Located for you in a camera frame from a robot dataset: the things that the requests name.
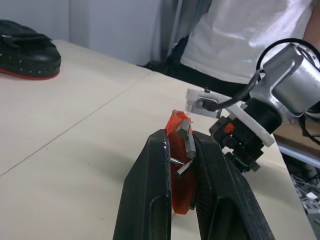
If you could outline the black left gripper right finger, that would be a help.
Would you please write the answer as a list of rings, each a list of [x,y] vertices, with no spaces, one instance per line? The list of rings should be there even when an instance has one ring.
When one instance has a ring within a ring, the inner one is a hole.
[[[209,135],[193,132],[197,182],[195,209],[202,240],[273,240],[246,178]]]

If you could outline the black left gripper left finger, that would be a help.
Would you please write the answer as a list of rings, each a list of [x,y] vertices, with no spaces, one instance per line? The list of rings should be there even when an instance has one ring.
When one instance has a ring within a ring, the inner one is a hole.
[[[170,143],[165,129],[151,134],[126,176],[115,240],[169,240],[172,229]]]

